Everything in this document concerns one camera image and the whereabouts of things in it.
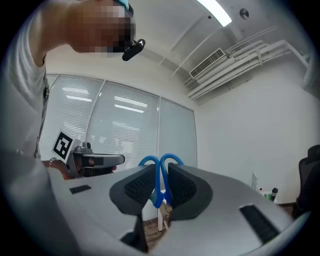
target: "fluorescent light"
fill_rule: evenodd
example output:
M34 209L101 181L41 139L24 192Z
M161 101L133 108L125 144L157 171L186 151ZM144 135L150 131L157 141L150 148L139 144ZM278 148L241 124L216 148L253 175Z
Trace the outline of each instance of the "fluorescent light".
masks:
M127 99L127 98L121 98L121 97L118 97L118 96L114 96L114 99L116 101L127 102L127 103L135 104L135 105L138 105L138 106L141 106L141 107L145 107L145 108L148 106L147 104L144 104L144 103L141 103L141 102L138 102L138 101L134 101L134 100L131 100L131 99Z
M143 113L144 111L136 109L136 108L131 108L131 107L127 107L127 106L121 106L121 105L114 105L116 108L120 108L120 109L124 109L124 110L131 110L131 111L135 111L135 112L139 112L139 113Z
M127 124L122 123L122 122L115 122L115 121L113 121L112 124L113 124L114 126L119 126L119 127L126 128L126 129L129 129L129 130L140 131L139 128L134 128L134 127L127 126Z
M70 96L70 95L66 95L66 97L68 99L71 100L79 100L79 101L84 101L84 102L92 102L92 100L90 98L82 98L82 97L75 97L75 96Z
M64 88L62 88L62 90L67 91L67 92L80 93L80 94L89 94L89 92L87 90L82 90L82 89L77 89L77 88L64 87Z
M77 128L76 126L74 126L74 125L72 125L72 124L69 124L69 123L67 123L67 122L63 122L63 124L64 124L64 126L67 127L68 129L73 130L73 131L75 131L75 132L77 132L77 133L80 133L80 134L84 134L84 133L85 133L83 129Z
M202 4L213 16L220 22L220 24L225 27L229 23L232 22L229 15L226 11L221 7L220 4L217 3L216 0L197 0L200 4Z

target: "black pad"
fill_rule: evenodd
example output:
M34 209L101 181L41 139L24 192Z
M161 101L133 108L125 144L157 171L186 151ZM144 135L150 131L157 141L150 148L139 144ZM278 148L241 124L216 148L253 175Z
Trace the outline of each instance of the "black pad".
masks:
M110 199L122 213L140 216L155 183L156 165L146 165L141 171L115 183L110 189Z
M134 231L127 233L121 241L142 252L148 252L142 220L142 209L156 185L156 165L146 165L139 172L124 178L110 188L110 199L118 209L137 216Z
M212 200L213 191L210 185L177 164L168 164L168 182L172 196L172 221L197 217Z

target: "air vent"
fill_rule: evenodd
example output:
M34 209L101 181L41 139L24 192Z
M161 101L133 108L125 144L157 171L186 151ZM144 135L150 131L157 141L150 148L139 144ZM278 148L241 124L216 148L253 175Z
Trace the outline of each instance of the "air vent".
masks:
M221 50L221 48L215 50L211 55L209 55L204 61L202 61L198 66L196 66L189 74L192 78L197 77L203 71L205 71L208 67L214 64L216 61L225 56L225 53Z

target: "window blinds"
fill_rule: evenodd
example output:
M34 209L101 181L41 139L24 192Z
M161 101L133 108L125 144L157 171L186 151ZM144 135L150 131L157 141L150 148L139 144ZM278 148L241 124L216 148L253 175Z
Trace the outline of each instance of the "window blinds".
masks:
M46 118L39 141L41 160L53 157L52 148L58 132L85 140L93 103L103 80L74 75L59 75L50 88Z
M94 107L86 141L98 154L122 154L123 171L157 154L159 97L106 82Z
M166 153L177 155L186 166L197 167L197 140L195 115L192 110L166 99L161 99L159 157ZM167 159L168 163L177 163ZM161 174L161 189L165 186Z

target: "black chair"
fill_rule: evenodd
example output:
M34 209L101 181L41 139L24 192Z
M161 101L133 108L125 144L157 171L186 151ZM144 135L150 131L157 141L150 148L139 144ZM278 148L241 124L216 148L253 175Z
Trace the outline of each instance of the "black chair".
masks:
M300 195L292 212L294 219L315 207L320 179L320 145L309 148L307 157L299 162L299 174Z

